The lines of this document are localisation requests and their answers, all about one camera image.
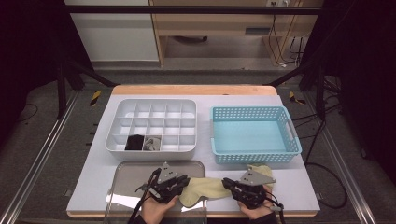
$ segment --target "metal bar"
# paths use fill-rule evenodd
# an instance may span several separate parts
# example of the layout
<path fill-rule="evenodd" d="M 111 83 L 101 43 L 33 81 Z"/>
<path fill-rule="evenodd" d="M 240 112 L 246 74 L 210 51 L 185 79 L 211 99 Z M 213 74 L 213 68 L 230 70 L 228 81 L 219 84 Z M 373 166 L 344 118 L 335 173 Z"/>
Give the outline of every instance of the metal bar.
<path fill-rule="evenodd" d="M 113 14 L 269 14 L 320 15 L 340 9 L 322 7 L 209 7 L 209 6 L 43 6 L 44 10 L 62 10 L 69 13 Z"/>
<path fill-rule="evenodd" d="M 50 153 L 55 146 L 55 143 L 58 140 L 58 137 L 61 134 L 61 131 L 64 128 L 71 111 L 73 110 L 78 98 L 78 91 L 73 91 L 73 93 L 74 94 L 72 94 L 69 98 L 64 115 L 55 122 L 46 142 L 40 149 L 33 165 L 31 166 L 26 177 L 23 179 L 23 182 L 15 194 L 12 202 L 7 207 L 6 212 L 1 216 L 0 223 L 13 224 L 17 220 L 19 213 L 21 212 L 27 198 L 29 197 L 29 194 L 34 187 L 35 182 L 37 181 L 41 170 L 47 161 L 47 158 L 50 156 Z"/>
<path fill-rule="evenodd" d="M 309 106 L 312 111 L 315 111 L 313 106 L 314 99 L 310 94 L 304 92 L 304 98 L 307 100 Z M 332 139 L 332 135 L 329 130 L 324 127 L 323 129 L 323 137 L 325 141 L 325 145 L 329 146 L 329 152 L 332 157 L 332 162 L 334 163 L 335 168 L 340 175 L 340 179 L 343 181 L 347 194 L 349 196 L 349 200 L 355 208 L 356 214 L 358 215 L 359 220 L 362 224 L 375 224 L 374 215 L 364 199 L 364 196 L 361 193 L 361 189 L 359 188 L 353 174 L 350 172 L 347 164 L 345 163 L 343 157 L 341 156 L 340 150 L 337 145 L 334 143 Z"/>

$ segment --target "gray carpet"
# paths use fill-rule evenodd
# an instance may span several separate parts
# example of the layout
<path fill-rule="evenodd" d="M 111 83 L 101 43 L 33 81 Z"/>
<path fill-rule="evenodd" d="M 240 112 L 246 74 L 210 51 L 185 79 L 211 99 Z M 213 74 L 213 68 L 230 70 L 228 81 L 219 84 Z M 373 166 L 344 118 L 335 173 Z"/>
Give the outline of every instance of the gray carpet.
<path fill-rule="evenodd" d="M 282 75 L 279 72 L 263 75 L 262 72 L 257 71 L 243 71 L 242 73 L 241 71 L 190 71 L 187 73 L 182 71 L 110 71 L 102 74 L 114 82 L 123 84 L 258 84 L 267 83 Z M 102 94 L 96 106 L 89 106 L 93 93 L 98 90 L 101 90 Z M 304 99 L 304 95 L 295 90 L 293 85 L 278 88 L 278 94 L 282 97 L 292 118 L 312 114 L 308 105 L 290 101 L 290 90 L 294 91 L 297 99 Z M 68 189 L 73 189 L 78 181 L 79 172 L 90 149 L 89 143 L 93 139 L 92 133 L 106 107 L 110 93 L 111 88 L 86 78 L 86 87 L 79 93 L 70 119 L 64 126 L 35 187 L 21 210 L 19 215 L 21 223 L 85 223 L 82 221 L 100 223 L 101 218 L 69 217 L 65 212 L 69 197 L 64 196 L 64 193 Z M 36 105 L 37 112 L 35 113 L 34 106 L 26 106 L 21 118 L 33 116 L 15 124 L 12 136 L 0 152 L 1 213 L 5 211 L 17 192 L 55 122 L 58 108 L 56 83 L 50 83 L 32 91 L 27 102 Z M 331 98 L 328 106 L 337 103 L 336 98 Z M 354 139 L 344 117 L 338 113 L 338 109 L 329 112 L 326 120 L 326 127 L 332 133 L 337 146 L 341 148 L 342 156 L 356 178 L 377 223 L 396 223 L 396 202 L 393 200 L 396 198 L 396 190 L 393 184 L 375 161 L 361 157 L 360 146 Z M 318 129 L 318 124 L 314 120 L 299 126 L 304 121 L 294 122 L 301 138 L 303 158 L 310 148 L 313 139 L 311 136 Z M 325 165 L 336 172 L 321 135 L 315 143 L 310 161 Z M 315 191 L 322 194 L 326 203 L 339 204 L 342 201 L 343 191 L 334 177 L 315 166 L 308 166 L 307 171 Z M 320 208 L 320 212 L 315 217 L 287 218 L 287 223 L 360 223 L 350 200 L 340 209 L 332 209 L 323 204 Z"/>

